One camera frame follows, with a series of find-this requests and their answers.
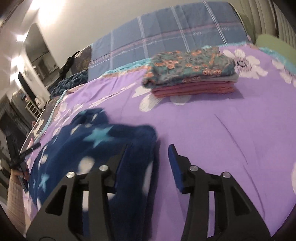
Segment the orange flower pattern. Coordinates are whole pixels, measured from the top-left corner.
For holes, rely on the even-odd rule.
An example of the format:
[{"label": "orange flower pattern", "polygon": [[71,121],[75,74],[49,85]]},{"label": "orange flower pattern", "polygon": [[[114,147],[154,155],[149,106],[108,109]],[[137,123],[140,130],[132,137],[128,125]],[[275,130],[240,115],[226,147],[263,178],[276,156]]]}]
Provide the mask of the orange flower pattern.
[{"label": "orange flower pattern", "polygon": [[143,78],[147,88],[170,86],[234,73],[234,60],[220,54],[218,47],[192,52],[162,52],[155,55]]}]

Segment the silver screw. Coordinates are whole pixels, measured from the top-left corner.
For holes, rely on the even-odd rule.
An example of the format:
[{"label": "silver screw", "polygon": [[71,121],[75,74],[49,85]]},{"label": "silver screw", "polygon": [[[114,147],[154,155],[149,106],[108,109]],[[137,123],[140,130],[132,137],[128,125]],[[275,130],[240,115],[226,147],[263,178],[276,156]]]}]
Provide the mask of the silver screw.
[{"label": "silver screw", "polygon": [[231,177],[231,174],[229,172],[223,172],[222,176],[224,178],[230,178]]},{"label": "silver screw", "polygon": [[198,167],[197,166],[190,166],[189,170],[192,172],[197,172],[198,171]]},{"label": "silver screw", "polygon": [[75,176],[75,172],[68,172],[66,175],[68,178],[72,178]]},{"label": "silver screw", "polygon": [[108,170],[108,168],[109,167],[107,165],[101,165],[99,169],[100,169],[100,171],[105,172]]}]

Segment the blue plaid fabric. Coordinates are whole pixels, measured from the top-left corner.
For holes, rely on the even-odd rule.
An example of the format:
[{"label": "blue plaid fabric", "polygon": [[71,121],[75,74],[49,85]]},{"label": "blue plaid fabric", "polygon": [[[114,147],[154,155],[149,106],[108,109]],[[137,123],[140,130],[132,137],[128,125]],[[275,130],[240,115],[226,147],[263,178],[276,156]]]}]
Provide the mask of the blue plaid fabric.
[{"label": "blue plaid fabric", "polygon": [[205,45],[249,42],[227,2],[177,5],[138,16],[92,45],[89,81],[104,72],[163,51],[192,51]]}]

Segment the navy blue blanket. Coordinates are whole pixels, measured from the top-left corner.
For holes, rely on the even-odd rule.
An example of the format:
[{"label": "navy blue blanket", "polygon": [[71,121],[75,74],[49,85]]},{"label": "navy blue blanket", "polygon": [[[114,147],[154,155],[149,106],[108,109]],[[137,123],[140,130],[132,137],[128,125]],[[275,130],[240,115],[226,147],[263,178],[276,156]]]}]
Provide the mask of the navy blue blanket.
[{"label": "navy blue blanket", "polygon": [[87,79],[87,70],[83,70],[79,73],[71,75],[69,78],[63,79],[50,93],[50,99],[62,95],[65,90],[87,83]]},{"label": "navy blue blanket", "polygon": [[40,151],[30,174],[29,193],[38,208],[69,171],[88,173],[129,144],[109,200],[118,241],[141,240],[154,160],[156,133],[150,126],[112,125],[103,109],[82,111]]},{"label": "navy blue blanket", "polygon": [[205,45],[243,41],[249,41],[247,34],[228,2],[190,3],[160,9],[138,16],[93,43],[89,81],[159,52],[190,52]]}]

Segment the sleeve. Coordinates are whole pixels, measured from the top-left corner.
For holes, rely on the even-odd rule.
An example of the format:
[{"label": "sleeve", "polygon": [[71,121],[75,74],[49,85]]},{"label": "sleeve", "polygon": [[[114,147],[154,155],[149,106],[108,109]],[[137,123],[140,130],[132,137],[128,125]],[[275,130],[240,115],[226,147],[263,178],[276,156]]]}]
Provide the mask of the sleeve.
[{"label": "sleeve", "polygon": [[22,187],[15,183],[12,179],[9,180],[8,199],[7,199],[7,216],[21,233],[25,233],[25,208],[22,197]]}]

